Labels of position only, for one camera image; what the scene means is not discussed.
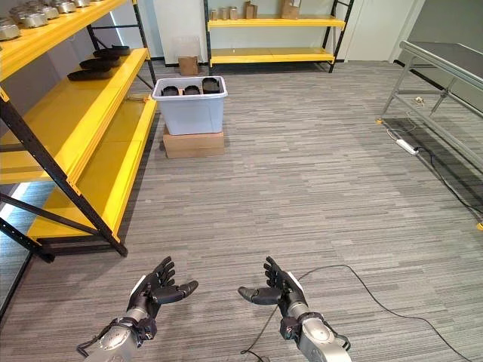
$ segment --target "robotic arm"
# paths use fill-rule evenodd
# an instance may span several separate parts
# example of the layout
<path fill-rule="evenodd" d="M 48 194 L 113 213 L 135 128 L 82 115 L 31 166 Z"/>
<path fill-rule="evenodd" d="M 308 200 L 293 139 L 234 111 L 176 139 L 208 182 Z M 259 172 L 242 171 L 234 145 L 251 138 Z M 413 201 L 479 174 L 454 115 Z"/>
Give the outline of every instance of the robotic arm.
<path fill-rule="evenodd" d="M 128 362 L 146 340 L 156 335 L 155 318 L 162 304 L 186 298 L 198 287 L 197 281 L 174 284 L 174 263 L 168 257 L 152 273 L 143 276 L 131 292 L 126 314 L 114 319 L 99 336 L 77 346 L 86 362 Z M 86 348 L 94 345 L 89 355 Z"/>
<path fill-rule="evenodd" d="M 254 304 L 278 305 L 281 336 L 293 339 L 310 362 L 351 362 L 349 340 L 338 334 L 322 314 L 310 311 L 302 286 L 290 272 L 281 270 L 270 256 L 266 261 L 263 267 L 268 287 L 240 287 L 241 296 Z"/>

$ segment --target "cardboard box on shelf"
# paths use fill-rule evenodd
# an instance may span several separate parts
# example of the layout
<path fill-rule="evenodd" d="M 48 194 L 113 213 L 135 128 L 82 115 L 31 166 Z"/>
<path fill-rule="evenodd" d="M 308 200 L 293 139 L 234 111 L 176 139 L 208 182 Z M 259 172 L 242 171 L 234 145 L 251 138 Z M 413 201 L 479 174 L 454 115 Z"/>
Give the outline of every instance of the cardboard box on shelf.
<path fill-rule="evenodd" d="M 245 2 L 245 19 L 257 19 L 258 6 Z"/>
<path fill-rule="evenodd" d="M 298 19 L 301 0 L 283 0 L 281 5 L 282 19 Z"/>
<path fill-rule="evenodd" d="M 224 134 L 198 133 L 173 136 L 165 126 L 163 143 L 168 158 L 218 156 L 225 153 Z"/>
<path fill-rule="evenodd" d="M 198 75 L 198 57 L 178 57 L 181 75 Z"/>

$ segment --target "yellow shelving unit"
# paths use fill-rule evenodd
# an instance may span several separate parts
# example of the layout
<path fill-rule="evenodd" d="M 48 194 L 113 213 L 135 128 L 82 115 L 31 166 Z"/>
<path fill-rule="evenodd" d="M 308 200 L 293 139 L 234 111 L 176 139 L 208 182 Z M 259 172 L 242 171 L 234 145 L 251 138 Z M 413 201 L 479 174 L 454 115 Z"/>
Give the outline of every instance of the yellow shelving unit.
<path fill-rule="evenodd" d="M 117 234 L 149 136 L 156 101 L 123 102 L 80 176 L 77 186 Z M 55 188 L 44 209 L 94 227 L 84 214 Z M 38 216 L 27 233 L 32 239 L 88 235 L 85 232 Z"/>
<path fill-rule="evenodd" d="M 258 15 L 256 19 L 210 20 L 208 0 L 203 1 L 205 8 L 206 47 L 208 49 L 209 74 L 215 64 L 236 63 L 277 63 L 277 62 L 327 62 L 329 73 L 332 73 L 337 61 L 340 45 L 346 30 L 346 24 L 352 10 L 354 0 L 341 2 L 333 0 L 331 13 L 327 15 L 300 15 L 298 19 L 282 19 L 276 15 Z M 337 6 L 347 7 L 344 20 L 337 19 Z M 225 28 L 266 28 L 266 27 L 320 27 L 325 28 L 319 48 L 214 48 L 211 43 L 211 32 Z M 336 29 L 340 30 L 336 40 Z M 332 52 L 327 51 L 329 35 L 332 32 Z"/>
<path fill-rule="evenodd" d="M 313 61 L 334 62 L 334 55 L 322 48 L 212 49 L 212 64 Z"/>
<path fill-rule="evenodd" d="M 22 29 L 19 38 L 2 42 L 0 81 L 84 27 L 98 48 L 97 28 L 90 24 L 125 1 L 91 2 L 47 26 Z M 0 88 L 0 116 L 10 128 L 0 139 L 0 184 L 48 180 L 57 184 L 43 208 L 0 193 L 0 201 L 37 215 L 28 235 L 2 219 L 0 231 L 46 262 L 59 254 L 106 248 L 123 256 L 128 253 L 117 232 L 157 104 L 149 96 L 126 97 L 145 60 L 155 82 L 137 0 L 131 1 L 137 23 L 124 26 L 139 29 L 144 48 L 122 57 L 111 78 L 63 79 L 25 116 Z"/>
<path fill-rule="evenodd" d="M 336 26 L 344 28 L 346 22 L 331 15 L 304 15 L 300 19 L 278 19 L 273 15 L 259 15 L 257 19 L 210 20 L 208 30 L 213 28 L 243 28 L 267 26 Z"/>
<path fill-rule="evenodd" d="M 125 2 L 91 2 L 86 8 L 78 8 L 75 13 L 61 14 L 57 19 L 49 20 L 47 26 L 21 29 L 19 38 L 2 42 L 0 81 Z"/>
<path fill-rule="evenodd" d="M 146 59 L 147 49 L 123 57 L 114 76 L 106 80 L 58 83 L 24 119 L 44 147 L 76 183 L 115 111 Z M 12 132 L 0 145 L 18 143 Z M 0 164 L 0 184 L 47 181 L 51 178 L 27 151 L 9 152 Z"/>

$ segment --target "plastic storage bin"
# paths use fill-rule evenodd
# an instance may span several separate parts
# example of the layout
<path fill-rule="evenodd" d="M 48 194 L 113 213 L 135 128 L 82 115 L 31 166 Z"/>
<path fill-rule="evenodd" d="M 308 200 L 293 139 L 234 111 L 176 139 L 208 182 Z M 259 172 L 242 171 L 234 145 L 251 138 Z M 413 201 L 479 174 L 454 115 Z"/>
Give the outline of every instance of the plastic storage bin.
<path fill-rule="evenodd" d="M 161 92 L 168 86 L 184 89 L 190 85 L 200 90 L 203 79 L 215 78 L 220 83 L 218 94 L 196 94 L 163 97 Z M 161 113 L 172 135 L 195 133 L 218 133 L 223 129 L 223 101 L 228 95 L 223 77 L 189 77 L 159 79 L 152 98 L 159 102 Z"/>

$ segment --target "floor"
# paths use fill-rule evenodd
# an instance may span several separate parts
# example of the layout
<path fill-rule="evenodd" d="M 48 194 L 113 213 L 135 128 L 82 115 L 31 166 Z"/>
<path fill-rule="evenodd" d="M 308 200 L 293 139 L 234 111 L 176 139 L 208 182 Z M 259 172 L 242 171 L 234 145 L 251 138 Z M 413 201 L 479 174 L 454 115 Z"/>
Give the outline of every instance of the floor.
<path fill-rule="evenodd" d="M 161 78 L 176 69 L 156 71 Z M 271 255 L 295 275 L 349 264 L 384 305 L 429 319 L 458 351 L 483 361 L 477 220 L 426 156 L 410 156 L 374 122 L 400 71 L 357 62 L 337 64 L 333 74 L 312 64 L 220 67 L 229 92 L 226 154 L 167 159 L 160 117 L 123 224 L 128 257 L 34 259 L 0 326 L 0 360 L 81 360 L 75 346 L 121 315 L 139 276 L 168 255 L 177 282 L 196 279 L 199 288 L 162 307 L 158 335 L 134 360 L 255 360 L 239 352 L 272 309 L 248 304 L 236 289 L 263 285 Z M 413 75 L 409 82 L 428 88 Z M 467 114 L 445 107 L 441 121 L 478 139 L 476 120 L 452 121 Z M 396 104 L 388 118 L 412 128 Z M 431 148 L 448 181 L 462 175 L 455 188 L 481 207 L 481 175 L 425 128 L 404 135 Z M 347 270 L 314 273 L 303 286 L 310 307 L 350 338 L 354 361 L 459 360 L 423 322 L 381 310 Z M 254 351 L 272 362 L 303 361 L 278 322 L 277 315 Z"/>

